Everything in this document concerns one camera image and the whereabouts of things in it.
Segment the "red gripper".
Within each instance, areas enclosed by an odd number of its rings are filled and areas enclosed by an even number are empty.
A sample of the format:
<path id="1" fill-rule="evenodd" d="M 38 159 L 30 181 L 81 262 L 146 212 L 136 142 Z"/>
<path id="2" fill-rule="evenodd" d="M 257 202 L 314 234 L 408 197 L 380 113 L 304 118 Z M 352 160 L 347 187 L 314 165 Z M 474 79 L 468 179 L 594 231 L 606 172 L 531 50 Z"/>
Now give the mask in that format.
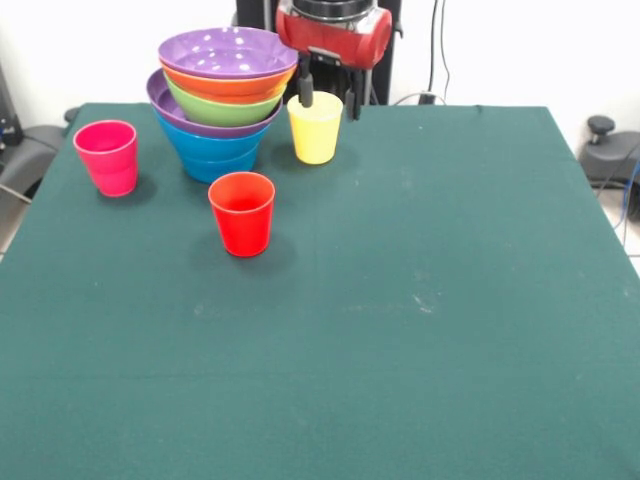
<path id="1" fill-rule="evenodd" d="M 376 1 L 280 1 L 276 32 L 298 52 L 298 96 L 313 105 L 311 59 L 352 68 L 345 106 L 349 121 L 360 118 L 362 72 L 383 58 L 393 30 L 392 14 Z"/>

